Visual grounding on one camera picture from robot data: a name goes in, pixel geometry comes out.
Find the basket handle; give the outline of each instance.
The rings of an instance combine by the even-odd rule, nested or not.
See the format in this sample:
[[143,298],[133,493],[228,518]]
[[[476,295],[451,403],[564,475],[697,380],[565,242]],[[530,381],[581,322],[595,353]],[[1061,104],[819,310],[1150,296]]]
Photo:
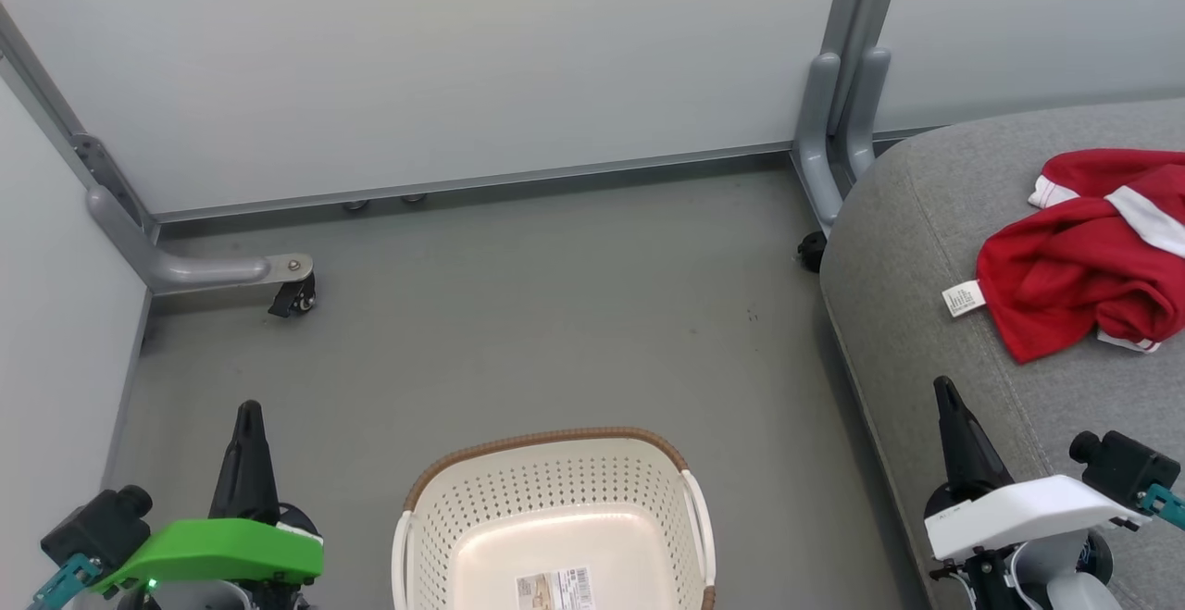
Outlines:
[[707,502],[704,501],[704,492],[699,489],[699,482],[691,471],[684,469],[680,475],[691,496],[692,514],[688,518],[699,529],[696,545],[700,548],[699,561],[703,566],[700,572],[704,573],[704,585],[712,586],[716,584],[716,539],[712,537],[711,518],[707,516]]
[[395,526],[395,542],[391,544],[391,596],[395,598],[395,610],[408,610],[408,565],[410,552],[408,541],[411,539],[411,511],[404,511]]

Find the beige plastic basket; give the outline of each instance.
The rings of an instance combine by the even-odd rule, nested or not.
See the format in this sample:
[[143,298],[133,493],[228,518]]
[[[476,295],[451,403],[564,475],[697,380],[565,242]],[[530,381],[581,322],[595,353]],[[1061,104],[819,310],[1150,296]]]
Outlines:
[[446,455],[395,531],[396,610],[711,610],[707,506],[668,442],[564,430]]

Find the gray fabric upholstery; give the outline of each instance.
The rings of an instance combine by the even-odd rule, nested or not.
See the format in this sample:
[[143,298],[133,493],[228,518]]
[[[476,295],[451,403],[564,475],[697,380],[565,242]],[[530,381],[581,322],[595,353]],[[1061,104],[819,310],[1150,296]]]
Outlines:
[[[1096,340],[1019,366],[986,310],[952,320],[941,290],[972,280],[984,239],[1035,212],[1046,159],[1088,147],[1185,150],[1185,99],[1025,113],[893,146],[856,184],[821,284],[920,569],[934,567],[922,509],[943,482],[931,381],[948,374],[1017,480],[1078,477],[1082,430],[1119,430],[1185,460],[1185,339],[1140,355]],[[1161,521],[1107,532],[1123,608],[1185,606],[1185,533]],[[967,606],[955,583],[936,608]]]

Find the white care label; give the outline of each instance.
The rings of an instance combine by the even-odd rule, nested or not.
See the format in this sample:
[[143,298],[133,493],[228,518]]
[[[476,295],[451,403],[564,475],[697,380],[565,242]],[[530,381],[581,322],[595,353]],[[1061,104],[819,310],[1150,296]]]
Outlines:
[[962,284],[953,285],[942,291],[942,298],[947,301],[947,309],[950,315],[963,315],[973,309],[985,306],[984,291],[979,288],[979,281],[972,280]]
[[596,610],[587,567],[519,578],[518,595],[519,610]]

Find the white board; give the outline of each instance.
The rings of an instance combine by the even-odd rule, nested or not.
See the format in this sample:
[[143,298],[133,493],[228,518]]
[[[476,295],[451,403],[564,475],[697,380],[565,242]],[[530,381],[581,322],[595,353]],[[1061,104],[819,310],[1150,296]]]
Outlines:
[[41,537],[100,489],[146,289],[5,82],[0,180],[0,589],[25,608],[56,570]]
[[786,145],[831,0],[0,0],[153,213]]
[[1183,0],[892,0],[876,129],[1185,95]]

